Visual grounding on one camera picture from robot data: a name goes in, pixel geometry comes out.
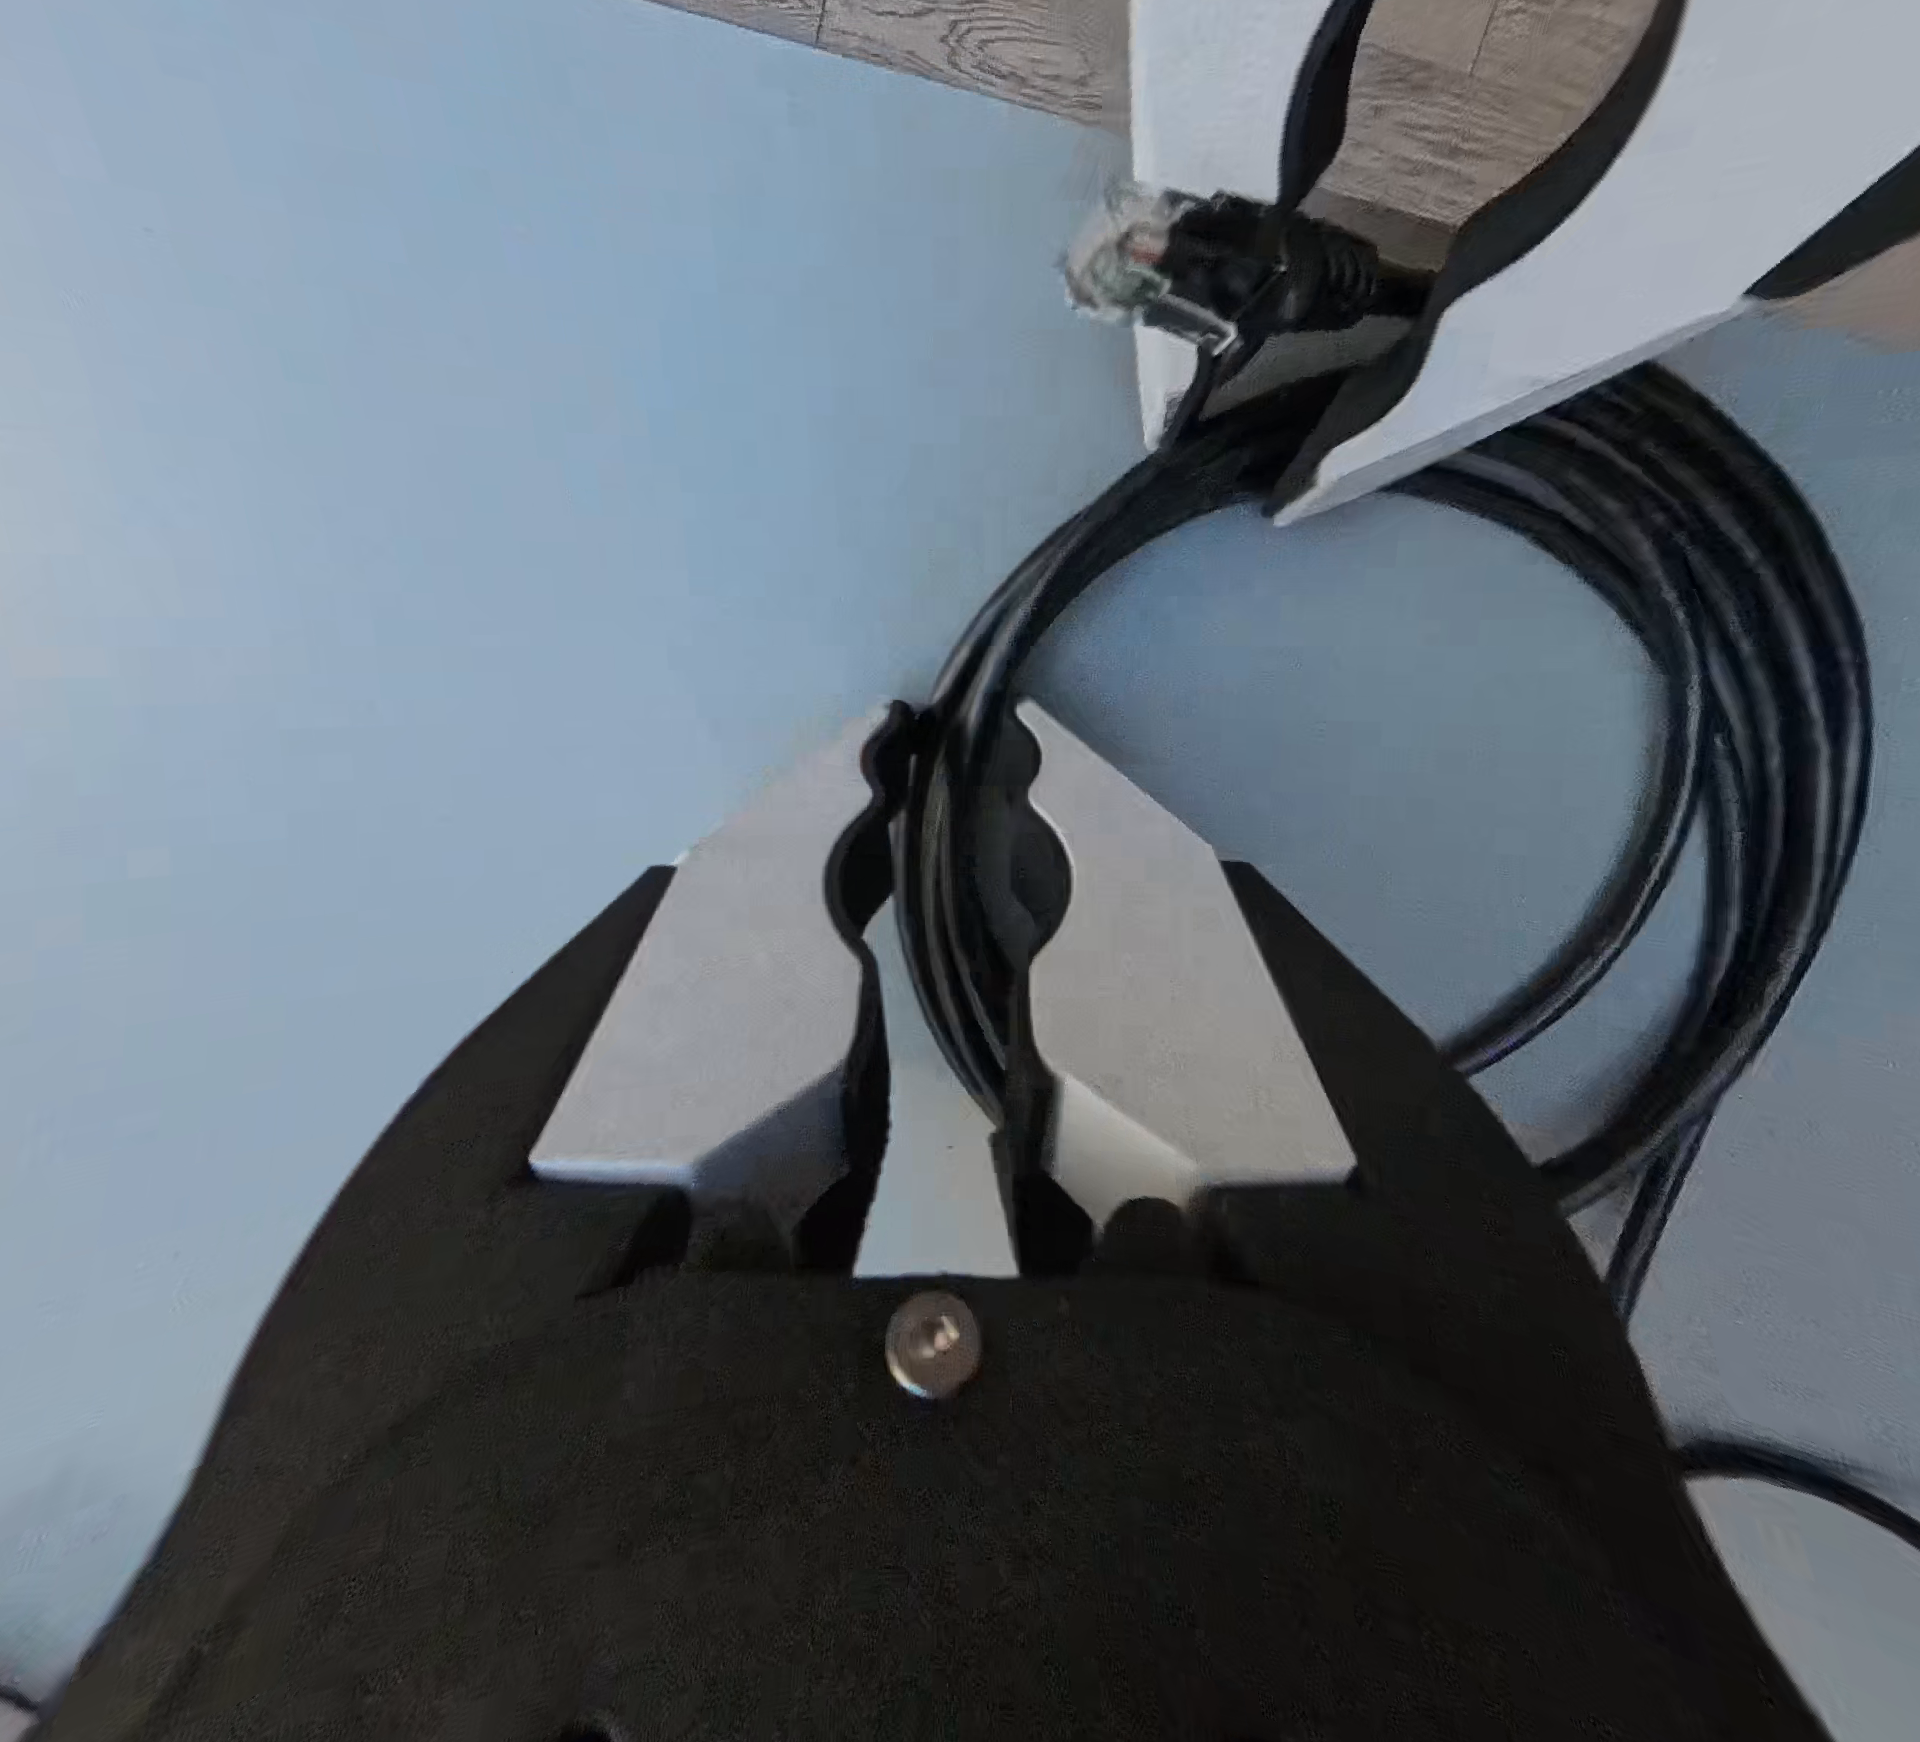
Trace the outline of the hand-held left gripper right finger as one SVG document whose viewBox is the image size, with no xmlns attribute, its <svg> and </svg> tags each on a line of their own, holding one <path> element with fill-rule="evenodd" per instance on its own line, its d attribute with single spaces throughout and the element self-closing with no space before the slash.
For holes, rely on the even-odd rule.
<svg viewBox="0 0 1920 1742">
<path fill-rule="evenodd" d="M 994 1017 L 1020 1275 L 1137 1200 L 1354 1174 L 1223 859 L 1035 700 L 994 755 Z"/>
</svg>

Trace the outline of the grey desk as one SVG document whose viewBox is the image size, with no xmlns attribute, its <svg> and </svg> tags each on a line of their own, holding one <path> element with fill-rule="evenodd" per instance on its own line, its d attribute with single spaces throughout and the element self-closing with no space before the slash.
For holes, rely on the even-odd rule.
<svg viewBox="0 0 1920 1742">
<path fill-rule="evenodd" d="M 3 1700 L 419 1081 L 1137 460 L 1053 269 L 1111 154 L 632 0 L 3 0 Z M 1830 526 L 1879 761 L 1634 1342 L 1916 1517 L 1916 354 L 1673 366 Z M 1653 740 L 1597 598 L 1402 497 L 1186 529 L 1032 680 L 1439 1030 Z"/>
</svg>

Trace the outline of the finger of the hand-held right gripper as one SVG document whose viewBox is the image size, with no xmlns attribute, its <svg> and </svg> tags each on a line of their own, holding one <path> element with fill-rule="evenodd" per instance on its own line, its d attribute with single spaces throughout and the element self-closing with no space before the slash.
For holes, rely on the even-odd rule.
<svg viewBox="0 0 1920 1742">
<path fill-rule="evenodd" d="M 1303 522 L 1784 292 L 1918 138 L 1916 0 L 1653 0 L 1567 138 L 1460 224 L 1273 490 Z"/>
<path fill-rule="evenodd" d="M 1476 106 L 1496 0 L 1131 0 L 1135 178 L 1282 199 L 1428 245 L 1523 172 Z"/>
</svg>

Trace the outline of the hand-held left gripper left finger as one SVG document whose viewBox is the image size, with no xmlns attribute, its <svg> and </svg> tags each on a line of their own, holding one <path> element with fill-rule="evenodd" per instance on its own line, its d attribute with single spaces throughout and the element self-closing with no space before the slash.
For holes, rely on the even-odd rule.
<svg viewBox="0 0 1920 1742">
<path fill-rule="evenodd" d="M 867 927 L 917 739 L 904 702 L 867 710 L 668 868 L 531 1146 L 538 1177 L 743 1210 L 800 1269 L 852 1269 L 891 1128 Z"/>
</svg>

